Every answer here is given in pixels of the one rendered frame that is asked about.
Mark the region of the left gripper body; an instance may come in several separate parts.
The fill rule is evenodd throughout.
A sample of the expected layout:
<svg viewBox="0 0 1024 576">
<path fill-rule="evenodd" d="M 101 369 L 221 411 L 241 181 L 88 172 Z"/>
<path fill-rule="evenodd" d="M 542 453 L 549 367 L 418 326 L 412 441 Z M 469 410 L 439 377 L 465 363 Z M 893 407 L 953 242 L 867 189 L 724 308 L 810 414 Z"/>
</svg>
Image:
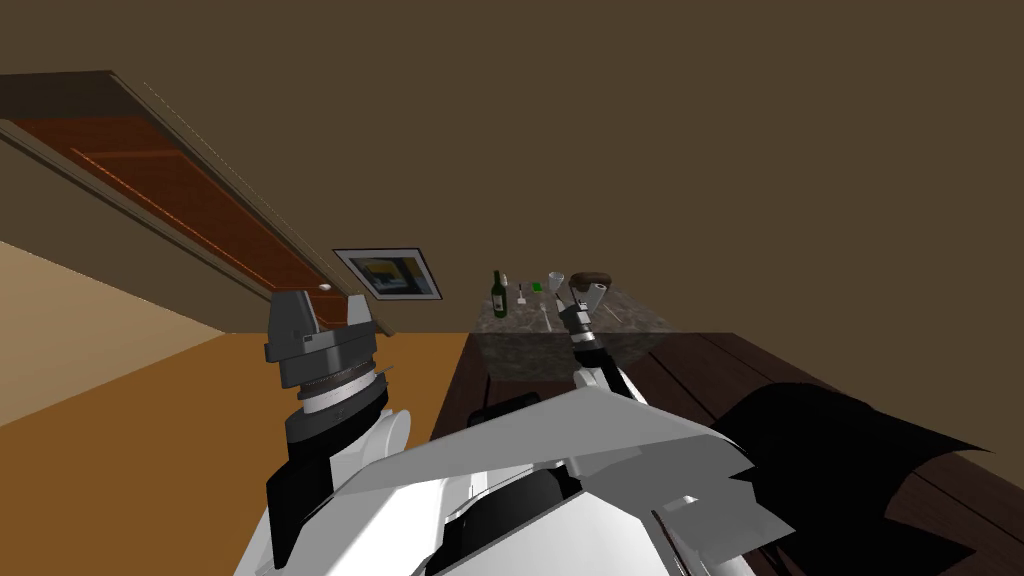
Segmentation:
<svg viewBox="0 0 1024 576">
<path fill-rule="evenodd" d="M 372 360 L 376 325 L 352 324 L 311 335 L 278 334 L 264 344 L 268 363 L 279 366 L 285 389 L 308 384 Z"/>
</svg>

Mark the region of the grey marble table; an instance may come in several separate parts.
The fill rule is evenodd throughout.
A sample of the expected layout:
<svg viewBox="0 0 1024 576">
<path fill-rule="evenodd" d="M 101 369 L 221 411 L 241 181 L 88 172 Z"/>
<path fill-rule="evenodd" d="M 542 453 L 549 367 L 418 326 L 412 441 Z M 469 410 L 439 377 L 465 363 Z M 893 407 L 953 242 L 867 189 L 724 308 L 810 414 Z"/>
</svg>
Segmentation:
<svg viewBox="0 0 1024 576">
<path fill-rule="evenodd" d="M 479 302 L 471 333 L 475 335 L 490 376 L 499 381 L 568 381 L 579 368 L 572 342 L 549 292 L 525 294 L 520 305 L 508 297 L 505 318 L 493 314 L 490 298 Z M 546 302 L 553 332 L 546 330 L 540 311 Z M 617 323 L 602 306 L 614 304 L 624 313 L 625 323 Z M 650 308 L 642 305 L 618 287 L 608 288 L 600 307 L 590 311 L 593 330 L 622 369 L 635 363 L 677 329 Z"/>
</svg>

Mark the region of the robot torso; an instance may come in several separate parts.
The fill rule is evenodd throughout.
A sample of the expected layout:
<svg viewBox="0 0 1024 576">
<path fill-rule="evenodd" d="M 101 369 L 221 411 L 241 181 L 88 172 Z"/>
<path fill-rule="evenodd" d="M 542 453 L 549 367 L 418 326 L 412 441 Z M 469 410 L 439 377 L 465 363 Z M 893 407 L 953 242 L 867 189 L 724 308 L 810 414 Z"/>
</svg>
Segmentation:
<svg viewBox="0 0 1024 576">
<path fill-rule="evenodd" d="M 581 388 L 356 471 L 267 576 L 754 576 L 791 534 L 725 436 Z M 265 511 L 233 576 L 258 576 Z"/>
</svg>

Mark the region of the red-brown door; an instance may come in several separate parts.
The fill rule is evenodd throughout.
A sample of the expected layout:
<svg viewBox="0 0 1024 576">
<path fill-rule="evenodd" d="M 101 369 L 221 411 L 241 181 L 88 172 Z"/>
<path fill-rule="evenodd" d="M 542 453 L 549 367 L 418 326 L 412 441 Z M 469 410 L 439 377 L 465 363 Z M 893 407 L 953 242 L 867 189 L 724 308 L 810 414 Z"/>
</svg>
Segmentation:
<svg viewBox="0 0 1024 576">
<path fill-rule="evenodd" d="M 203 322 L 260 332 L 274 292 L 305 290 L 321 328 L 345 326 L 353 290 L 158 104 L 111 70 L 0 74 L 0 141 L 202 262 L 255 312 L 206 312 Z"/>
</svg>

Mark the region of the framed wall picture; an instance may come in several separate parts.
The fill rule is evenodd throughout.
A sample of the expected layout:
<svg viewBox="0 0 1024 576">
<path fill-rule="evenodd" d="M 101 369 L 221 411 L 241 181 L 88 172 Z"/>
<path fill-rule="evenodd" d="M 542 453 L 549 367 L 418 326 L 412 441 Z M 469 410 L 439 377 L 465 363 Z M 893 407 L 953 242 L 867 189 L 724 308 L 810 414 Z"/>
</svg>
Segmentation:
<svg viewBox="0 0 1024 576">
<path fill-rule="evenodd" d="M 334 249 L 333 253 L 378 301 L 442 298 L 419 248 Z"/>
</svg>

